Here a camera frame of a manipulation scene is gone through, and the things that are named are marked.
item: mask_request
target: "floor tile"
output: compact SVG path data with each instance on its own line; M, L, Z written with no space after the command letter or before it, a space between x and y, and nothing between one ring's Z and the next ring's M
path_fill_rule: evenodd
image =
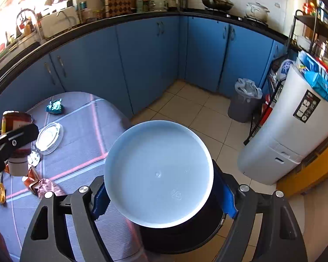
M257 182L255 180L252 180L250 183L250 187L258 193L263 193L263 194L270 194L272 195L273 192L276 190L276 184L274 185L265 185L260 182Z
M174 96L174 94L168 93L167 91L165 91L163 93L163 95L160 98L158 98L157 100L155 100L154 102L152 102L148 106L148 108L158 112L164 105L166 105L168 103L169 100L172 99L173 96Z
M149 121L155 114L155 111L149 108L145 108L141 110L138 114L136 114L134 117L132 117L131 124L136 125L141 122Z
M249 136L250 123L240 123L232 120L231 127L225 140L225 144L236 150L244 147L243 142Z
M187 100L196 102L200 105L204 105L208 100L210 93L200 89L197 86L185 84L185 86L180 89L180 91L176 95L183 97Z
M189 126L201 108L202 106L197 103L179 96L174 96L161 110L159 110L159 113L180 124Z
M166 117L165 115L162 115L159 112L156 115L154 115L151 120L167 120L167 121L173 121L173 122L175 122L171 118Z
M206 145L206 147L209 150L211 158L216 161L223 144L213 138L210 138L207 135L204 135L204 134L192 129L192 128L191 128L191 130L194 133L196 133L197 136L204 142L204 144Z
M225 238L215 235L202 247L183 254L172 255L175 262L212 262L219 252Z
M255 249L256 247L248 245L242 262L250 262L254 257Z
M226 216L226 220L223 223L221 229L218 231L218 235L226 238L228 236L228 232L231 229L232 223L233 223L233 219L231 219L229 216Z
M230 118L203 107L190 127L223 143L230 125Z
M184 87L186 83L183 80L176 80L170 87L166 89L166 91L173 93L174 95L179 92L180 89Z
M237 158L238 151L224 144L216 163L224 173L232 174L239 184L250 185L251 179L238 170Z
M225 116L227 116L228 107L230 100L222 95L214 94L210 95L207 102L204 104L205 107L209 107Z
M261 222L262 222L262 214L256 214L253 230L251 231L251 235L248 242L248 244L251 246L256 246L257 244L260 235Z

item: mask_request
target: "trash can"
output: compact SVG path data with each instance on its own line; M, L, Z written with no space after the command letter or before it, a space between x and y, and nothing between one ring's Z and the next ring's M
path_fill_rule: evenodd
M234 85L235 93L231 98L228 116L238 122L248 122L258 103L261 101L262 91L249 79L241 79Z

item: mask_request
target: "metal screw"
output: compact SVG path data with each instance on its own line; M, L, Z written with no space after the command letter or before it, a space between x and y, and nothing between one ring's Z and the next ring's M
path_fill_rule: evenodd
M89 190L89 187L88 186L82 186L79 188L79 192L80 193L85 193Z
M243 185L241 185L241 186L239 187L239 189L240 189L242 192L248 192L248 191L249 191L249 186L243 184Z
M282 198L284 196L284 193L280 190L277 190L276 191L276 196L279 197L279 198Z
M53 192L52 191L48 191L45 193L45 198L51 198L53 196Z

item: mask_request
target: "tablecloth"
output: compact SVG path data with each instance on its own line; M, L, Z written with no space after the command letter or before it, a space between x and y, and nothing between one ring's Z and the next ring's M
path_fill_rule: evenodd
M64 112L47 113L50 100L62 98ZM66 194L89 185L103 174L103 165L114 141L130 127L129 120L112 104L81 92L62 93L48 98L28 111L41 129L50 122L64 128L64 136L51 154L42 156L36 167L42 178L54 180ZM30 193L21 177L4 174L7 201L0 205L0 232L13 261L19 261L27 228L40 200ZM73 219L66 215L68 232L76 261L84 258L76 237ZM147 261L138 226L130 222L110 203L106 213L95 222L114 261Z

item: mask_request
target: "blue gripper pad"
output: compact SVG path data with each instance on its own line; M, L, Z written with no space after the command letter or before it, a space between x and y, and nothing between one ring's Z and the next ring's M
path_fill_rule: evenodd
M222 211L228 214L232 219L235 219L237 217L238 210L235 205L233 192L216 170L214 170L213 191Z
M94 206L91 211L91 216L94 220L97 220L99 216L103 215L109 205L109 197L106 191L105 184L102 184L101 188L97 191L94 199Z

